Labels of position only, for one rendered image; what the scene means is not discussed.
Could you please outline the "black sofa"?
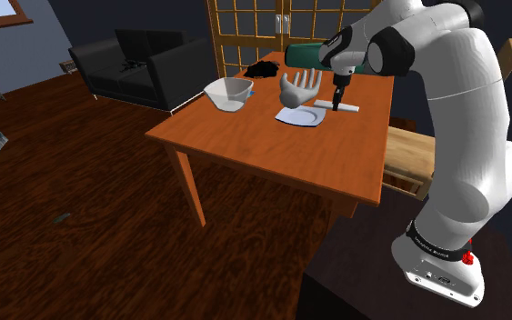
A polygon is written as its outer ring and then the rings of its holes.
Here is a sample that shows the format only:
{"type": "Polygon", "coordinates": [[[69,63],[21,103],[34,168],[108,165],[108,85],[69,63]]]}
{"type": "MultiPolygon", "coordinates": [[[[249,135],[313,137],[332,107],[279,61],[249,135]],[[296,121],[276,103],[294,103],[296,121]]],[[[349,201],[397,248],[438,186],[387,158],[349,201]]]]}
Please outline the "black sofa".
{"type": "Polygon", "coordinates": [[[69,54],[92,95],[165,112],[216,80],[212,46],[184,31],[116,29],[69,54]]]}

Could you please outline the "white flat bar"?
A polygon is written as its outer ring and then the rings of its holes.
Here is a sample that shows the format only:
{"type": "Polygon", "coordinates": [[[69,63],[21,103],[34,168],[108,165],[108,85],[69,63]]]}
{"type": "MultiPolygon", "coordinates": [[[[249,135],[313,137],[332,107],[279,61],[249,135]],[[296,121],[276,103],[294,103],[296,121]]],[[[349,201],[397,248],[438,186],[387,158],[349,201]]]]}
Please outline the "white flat bar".
{"type": "Polygon", "coordinates": [[[335,105],[331,101],[319,100],[319,99],[317,99],[313,103],[313,107],[326,109],[326,110],[333,110],[333,111],[351,112],[351,113],[357,113],[359,111],[359,107],[356,105],[347,105],[347,104],[343,104],[343,103],[339,103],[339,104],[335,105]]]}

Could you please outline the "dark robot stand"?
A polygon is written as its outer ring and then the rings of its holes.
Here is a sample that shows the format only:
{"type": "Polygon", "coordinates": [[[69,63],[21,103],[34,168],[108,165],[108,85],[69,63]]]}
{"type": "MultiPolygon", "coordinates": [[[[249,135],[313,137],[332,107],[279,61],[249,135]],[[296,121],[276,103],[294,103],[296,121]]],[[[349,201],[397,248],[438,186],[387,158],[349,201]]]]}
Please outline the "dark robot stand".
{"type": "Polygon", "coordinates": [[[379,206],[339,217],[303,273],[296,320],[512,320],[512,256],[485,226],[473,240],[485,297],[469,308],[410,284],[391,255],[422,202],[383,189],[379,206]]]}

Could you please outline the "white hand figure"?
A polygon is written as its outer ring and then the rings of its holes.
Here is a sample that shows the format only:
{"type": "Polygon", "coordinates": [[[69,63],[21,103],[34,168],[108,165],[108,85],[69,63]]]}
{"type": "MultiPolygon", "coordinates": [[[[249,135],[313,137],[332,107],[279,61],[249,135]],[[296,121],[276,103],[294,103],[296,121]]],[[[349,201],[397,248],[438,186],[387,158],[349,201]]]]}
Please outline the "white hand figure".
{"type": "Polygon", "coordinates": [[[303,74],[296,72],[292,82],[287,79],[287,73],[280,78],[280,102],[284,107],[294,109],[316,97],[321,84],[322,72],[312,68],[303,74]]]}

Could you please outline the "light wooden chair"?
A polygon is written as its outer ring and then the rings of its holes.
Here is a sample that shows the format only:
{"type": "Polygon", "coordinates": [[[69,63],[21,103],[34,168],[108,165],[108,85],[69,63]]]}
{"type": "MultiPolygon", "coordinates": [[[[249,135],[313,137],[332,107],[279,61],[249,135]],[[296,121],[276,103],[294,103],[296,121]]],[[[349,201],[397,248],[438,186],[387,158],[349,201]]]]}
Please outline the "light wooden chair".
{"type": "Polygon", "coordinates": [[[504,205],[512,197],[510,117],[501,68],[487,36],[443,35],[416,53],[433,136],[389,128],[385,171],[414,184],[410,194],[504,205]]]}

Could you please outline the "white plate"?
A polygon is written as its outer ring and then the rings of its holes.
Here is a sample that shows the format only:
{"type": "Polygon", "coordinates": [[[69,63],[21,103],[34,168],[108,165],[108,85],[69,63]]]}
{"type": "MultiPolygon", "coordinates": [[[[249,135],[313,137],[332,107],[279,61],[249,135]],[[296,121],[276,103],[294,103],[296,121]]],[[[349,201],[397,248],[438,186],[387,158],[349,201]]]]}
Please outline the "white plate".
{"type": "Polygon", "coordinates": [[[316,127],[323,122],[325,116],[326,109],[300,105],[293,109],[284,107],[277,113],[276,120],[288,125],[316,127]]]}

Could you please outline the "orange wooden table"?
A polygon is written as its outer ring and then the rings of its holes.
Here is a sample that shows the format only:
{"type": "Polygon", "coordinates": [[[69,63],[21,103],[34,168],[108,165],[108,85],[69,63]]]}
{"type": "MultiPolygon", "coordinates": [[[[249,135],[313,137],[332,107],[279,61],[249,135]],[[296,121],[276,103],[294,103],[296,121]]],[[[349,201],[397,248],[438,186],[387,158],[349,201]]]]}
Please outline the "orange wooden table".
{"type": "Polygon", "coordinates": [[[343,101],[358,112],[329,111],[319,126],[297,127],[275,119],[279,79],[257,79],[241,110],[219,111],[203,96],[146,136],[164,145],[200,225],[191,155],[321,195],[334,215],[350,217],[358,204],[380,203],[393,86],[391,76],[353,75],[343,101]]]}

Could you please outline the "clear white bowl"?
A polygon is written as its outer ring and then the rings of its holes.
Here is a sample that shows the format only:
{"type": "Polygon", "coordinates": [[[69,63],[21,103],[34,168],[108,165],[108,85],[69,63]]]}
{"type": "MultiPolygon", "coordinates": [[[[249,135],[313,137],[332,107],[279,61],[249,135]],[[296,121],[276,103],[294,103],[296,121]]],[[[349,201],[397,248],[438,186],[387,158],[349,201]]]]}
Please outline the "clear white bowl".
{"type": "Polygon", "coordinates": [[[207,85],[204,93],[218,110],[234,113],[245,105],[253,85],[251,80],[223,77],[207,85]]]}

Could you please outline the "black crumpled cloth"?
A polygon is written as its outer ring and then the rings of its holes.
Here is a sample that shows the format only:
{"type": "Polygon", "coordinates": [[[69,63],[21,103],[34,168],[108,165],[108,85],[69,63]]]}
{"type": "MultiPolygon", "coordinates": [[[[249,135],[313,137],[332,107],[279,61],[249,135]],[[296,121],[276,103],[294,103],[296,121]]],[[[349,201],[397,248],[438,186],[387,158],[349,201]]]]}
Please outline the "black crumpled cloth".
{"type": "Polygon", "coordinates": [[[244,77],[249,78],[268,78],[275,77],[280,64],[277,61],[258,61],[249,66],[244,73],[244,77]]]}

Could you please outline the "wooden lattice door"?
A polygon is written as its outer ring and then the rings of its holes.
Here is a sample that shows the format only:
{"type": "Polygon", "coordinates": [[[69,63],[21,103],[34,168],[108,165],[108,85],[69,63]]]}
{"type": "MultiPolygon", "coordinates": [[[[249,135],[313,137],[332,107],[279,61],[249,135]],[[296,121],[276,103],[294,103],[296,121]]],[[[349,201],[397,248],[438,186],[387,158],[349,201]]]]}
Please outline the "wooden lattice door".
{"type": "Polygon", "coordinates": [[[383,0],[204,0],[218,75],[233,76],[288,45],[319,43],[383,0]]]}

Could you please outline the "green cylinder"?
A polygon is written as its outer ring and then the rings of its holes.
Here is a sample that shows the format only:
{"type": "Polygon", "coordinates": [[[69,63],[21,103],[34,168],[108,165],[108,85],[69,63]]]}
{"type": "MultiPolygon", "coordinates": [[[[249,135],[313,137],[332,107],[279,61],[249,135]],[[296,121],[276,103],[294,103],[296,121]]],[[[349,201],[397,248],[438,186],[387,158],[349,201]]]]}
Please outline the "green cylinder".
{"type": "Polygon", "coordinates": [[[324,71],[336,75],[350,75],[366,59],[365,51],[355,51],[349,44],[336,40],[331,43],[309,43],[289,45],[285,51],[285,65],[324,71]]]}

